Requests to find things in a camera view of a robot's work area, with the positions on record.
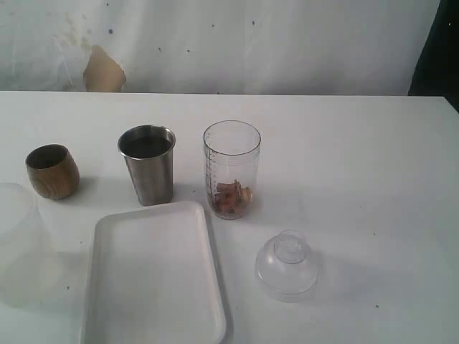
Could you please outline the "clear plastic shaker cup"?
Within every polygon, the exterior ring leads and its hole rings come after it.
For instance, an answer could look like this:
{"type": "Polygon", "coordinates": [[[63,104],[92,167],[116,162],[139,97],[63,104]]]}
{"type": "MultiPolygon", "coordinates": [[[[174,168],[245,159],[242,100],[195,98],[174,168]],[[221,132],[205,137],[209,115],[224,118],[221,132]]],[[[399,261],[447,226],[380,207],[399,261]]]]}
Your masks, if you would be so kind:
{"type": "Polygon", "coordinates": [[[252,189],[252,200],[261,151],[261,134],[253,125],[238,120],[223,120],[210,125],[203,134],[205,157],[205,186],[207,200],[213,212],[212,196],[218,183],[233,183],[237,179],[243,187],[252,189]]]}

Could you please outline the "stainless steel cup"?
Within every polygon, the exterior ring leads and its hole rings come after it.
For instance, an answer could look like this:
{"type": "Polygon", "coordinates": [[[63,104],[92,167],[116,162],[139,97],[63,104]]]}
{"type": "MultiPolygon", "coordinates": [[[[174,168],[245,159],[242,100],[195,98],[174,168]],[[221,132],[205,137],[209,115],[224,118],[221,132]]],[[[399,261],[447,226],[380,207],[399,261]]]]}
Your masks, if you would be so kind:
{"type": "Polygon", "coordinates": [[[173,152],[176,136],[167,127],[139,125],[118,139],[138,201],[142,206],[165,204],[173,198],[173,152]]]}

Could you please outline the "clear dome shaker lid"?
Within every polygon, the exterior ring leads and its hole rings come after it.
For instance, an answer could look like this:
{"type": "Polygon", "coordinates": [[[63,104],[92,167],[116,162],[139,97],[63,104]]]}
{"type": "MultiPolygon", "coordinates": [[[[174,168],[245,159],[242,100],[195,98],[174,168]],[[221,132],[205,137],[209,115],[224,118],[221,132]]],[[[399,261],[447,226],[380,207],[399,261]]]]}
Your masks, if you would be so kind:
{"type": "Polygon", "coordinates": [[[258,251],[255,276],[268,296],[297,303],[315,286],[318,265],[306,238],[297,231],[285,230],[258,251]]]}

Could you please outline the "brown wooden cup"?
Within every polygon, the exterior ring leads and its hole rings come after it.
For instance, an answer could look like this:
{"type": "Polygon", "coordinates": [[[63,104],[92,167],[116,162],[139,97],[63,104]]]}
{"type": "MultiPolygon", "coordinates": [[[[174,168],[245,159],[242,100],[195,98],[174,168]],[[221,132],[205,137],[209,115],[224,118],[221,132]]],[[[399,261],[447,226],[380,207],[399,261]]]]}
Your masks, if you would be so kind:
{"type": "Polygon", "coordinates": [[[25,160],[33,189],[43,198],[58,201],[76,192],[80,173],[69,150],[60,144],[43,145],[25,160]]]}

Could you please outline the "brown and yellow coins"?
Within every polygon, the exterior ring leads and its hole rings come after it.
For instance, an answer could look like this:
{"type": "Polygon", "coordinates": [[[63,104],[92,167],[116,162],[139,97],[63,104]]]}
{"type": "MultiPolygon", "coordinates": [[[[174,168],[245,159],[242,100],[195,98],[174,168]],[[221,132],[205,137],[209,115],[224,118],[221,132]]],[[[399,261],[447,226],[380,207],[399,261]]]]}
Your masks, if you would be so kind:
{"type": "Polygon", "coordinates": [[[241,217],[252,201],[252,189],[243,187],[235,179],[233,183],[218,183],[212,196],[212,206],[216,213],[226,218],[241,217]]]}

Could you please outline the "white rectangular tray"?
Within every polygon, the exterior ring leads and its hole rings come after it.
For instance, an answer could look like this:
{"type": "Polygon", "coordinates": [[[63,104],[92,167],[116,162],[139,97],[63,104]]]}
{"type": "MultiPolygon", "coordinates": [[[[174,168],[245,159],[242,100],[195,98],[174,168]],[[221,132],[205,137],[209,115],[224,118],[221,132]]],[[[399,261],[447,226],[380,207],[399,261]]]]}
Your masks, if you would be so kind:
{"type": "Polygon", "coordinates": [[[82,343],[221,343],[226,330],[199,203],[151,206],[97,222],[82,343]]]}

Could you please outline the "white backdrop cloth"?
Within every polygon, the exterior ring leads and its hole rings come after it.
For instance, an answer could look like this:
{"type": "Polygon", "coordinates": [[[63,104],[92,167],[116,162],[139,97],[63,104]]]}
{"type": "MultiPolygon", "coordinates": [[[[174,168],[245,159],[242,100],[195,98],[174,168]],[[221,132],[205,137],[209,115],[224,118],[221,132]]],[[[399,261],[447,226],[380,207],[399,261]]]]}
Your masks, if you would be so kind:
{"type": "Polygon", "coordinates": [[[3,1],[3,90],[404,95],[437,1],[3,1]]]}

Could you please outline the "translucent plastic container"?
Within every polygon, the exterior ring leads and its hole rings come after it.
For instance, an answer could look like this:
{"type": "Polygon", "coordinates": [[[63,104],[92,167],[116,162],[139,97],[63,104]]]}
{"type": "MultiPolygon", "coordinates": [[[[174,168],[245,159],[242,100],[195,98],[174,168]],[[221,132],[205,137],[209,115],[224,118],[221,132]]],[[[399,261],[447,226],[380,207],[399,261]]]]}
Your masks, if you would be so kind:
{"type": "Polygon", "coordinates": [[[17,183],[1,184],[1,302],[14,308],[42,298],[63,264],[35,196],[17,183]]]}

